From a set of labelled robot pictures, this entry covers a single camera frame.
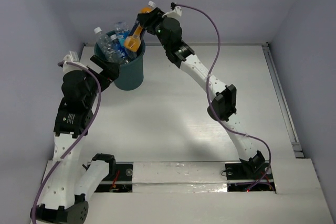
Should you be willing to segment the clear bottle dark blue label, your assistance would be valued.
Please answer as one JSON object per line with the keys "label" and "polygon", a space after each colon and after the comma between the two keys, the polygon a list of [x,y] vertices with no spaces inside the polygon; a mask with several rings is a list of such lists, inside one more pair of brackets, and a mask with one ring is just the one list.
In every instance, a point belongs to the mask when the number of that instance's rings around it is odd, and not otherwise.
{"label": "clear bottle dark blue label", "polygon": [[112,43],[113,43],[113,46],[115,48],[115,51],[117,52],[118,56],[123,59],[123,60],[127,60],[128,59],[128,55],[125,51],[125,49],[121,46],[118,38],[117,38],[117,35],[116,34],[112,34],[110,36],[111,40],[112,40]]}

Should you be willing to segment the clear bottle light blue label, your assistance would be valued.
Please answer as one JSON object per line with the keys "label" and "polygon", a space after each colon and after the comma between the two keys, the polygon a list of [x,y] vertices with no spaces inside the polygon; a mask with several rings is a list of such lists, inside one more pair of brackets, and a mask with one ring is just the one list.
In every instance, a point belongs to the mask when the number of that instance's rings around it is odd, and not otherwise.
{"label": "clear bottle light blue label", "polygon": [[114,31],[119,40],[119,43],[124,46],[124,42],[130,32],[128,24],[124,21],[117,22],[114,24]]}

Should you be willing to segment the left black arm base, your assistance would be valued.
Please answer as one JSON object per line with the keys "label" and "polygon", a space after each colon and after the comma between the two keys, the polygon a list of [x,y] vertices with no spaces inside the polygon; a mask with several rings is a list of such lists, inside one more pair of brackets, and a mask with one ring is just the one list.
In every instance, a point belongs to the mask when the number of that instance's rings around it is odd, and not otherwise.
{"label": "left black arm base", "polygon": [[117,163],[116,173],[105,178],[95,193],[131,193],[133,188],[133,163]]}

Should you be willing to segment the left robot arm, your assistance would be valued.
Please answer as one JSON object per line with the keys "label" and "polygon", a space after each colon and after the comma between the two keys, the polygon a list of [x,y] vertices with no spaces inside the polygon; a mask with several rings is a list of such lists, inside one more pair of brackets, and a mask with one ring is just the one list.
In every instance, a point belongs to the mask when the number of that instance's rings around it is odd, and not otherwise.
{"label": "left robot arm", "polygon": [[58,63],[64,74],[63,98],[55,119],[54,154],[30,211],[32,223],[84,223],[90,197],[103,179],[116,174],[115,157],[98,153],[79,175],[82,145],[98,114],[102,92],[119,76],[116,63],[96,55],[90,59],[101,72],[80,63],[74,51]]}

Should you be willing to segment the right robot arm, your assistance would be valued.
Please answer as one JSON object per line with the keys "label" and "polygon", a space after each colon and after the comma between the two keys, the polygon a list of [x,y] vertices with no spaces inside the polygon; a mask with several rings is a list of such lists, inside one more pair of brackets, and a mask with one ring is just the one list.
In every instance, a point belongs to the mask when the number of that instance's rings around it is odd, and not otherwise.
{"label": "right robot arm", "polygon": [[172,11],[164,13],[159,8],[139,13],[137,20],[149,34],[157,36],[169,61],[188,74],[205,92],[208,100],[207,113],[227,132],[236,147],[241,171],[249,179],[261,181],[270,168],[262,152],[247,134],[237,116],[237,89],[227,85],[212,75],[199,60],[195,51],[183,41],[182,28],[177,20],[181,16],[180,6],[173,6]]}

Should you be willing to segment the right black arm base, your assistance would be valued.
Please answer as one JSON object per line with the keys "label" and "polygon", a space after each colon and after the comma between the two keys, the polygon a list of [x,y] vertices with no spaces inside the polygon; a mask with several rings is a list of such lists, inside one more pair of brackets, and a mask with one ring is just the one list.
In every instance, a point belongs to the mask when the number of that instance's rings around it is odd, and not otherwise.
{"label": "right black arm base", "polygon": [[221,176],[227,180],[228,192],[276,191],[272,170],[263,164],[255,174],[247,174],[241,163],[225,163]]}

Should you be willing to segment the orange juice bottle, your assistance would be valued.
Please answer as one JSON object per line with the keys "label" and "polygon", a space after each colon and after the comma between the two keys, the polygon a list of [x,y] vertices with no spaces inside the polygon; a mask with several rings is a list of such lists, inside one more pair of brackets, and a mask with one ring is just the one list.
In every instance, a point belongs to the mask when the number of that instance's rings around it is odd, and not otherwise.
{"label": "orange juice bottle", "polygon": [[[140,13],[149,13],[154,10],[155,7],[156,4],[153,1],[149,1],[147,6],[140,10]],[[138,19],[136,19],[133,28],[131,29],[127,38],[124,41],[124,47],[132,52],[137,52],[137,50],[141,46],[141,39],[143,38],[144,33],[145,30],[140,25]]]}

